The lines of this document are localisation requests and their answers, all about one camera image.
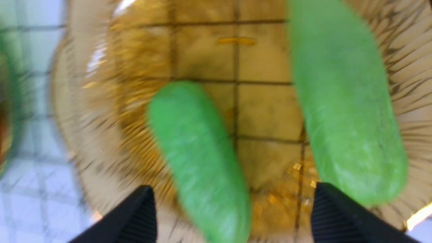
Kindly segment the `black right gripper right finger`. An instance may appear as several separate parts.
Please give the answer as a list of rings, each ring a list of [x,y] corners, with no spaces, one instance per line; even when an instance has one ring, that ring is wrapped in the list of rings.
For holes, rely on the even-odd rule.
[[[316,186],[311,231],[315,243],[416,242],[329,183]]]

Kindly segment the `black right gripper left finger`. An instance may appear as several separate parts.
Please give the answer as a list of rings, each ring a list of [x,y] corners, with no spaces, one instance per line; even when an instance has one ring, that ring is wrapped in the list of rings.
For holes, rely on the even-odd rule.
[[[139,186],[71,243],[156,243],[157,210],[153,188]]]

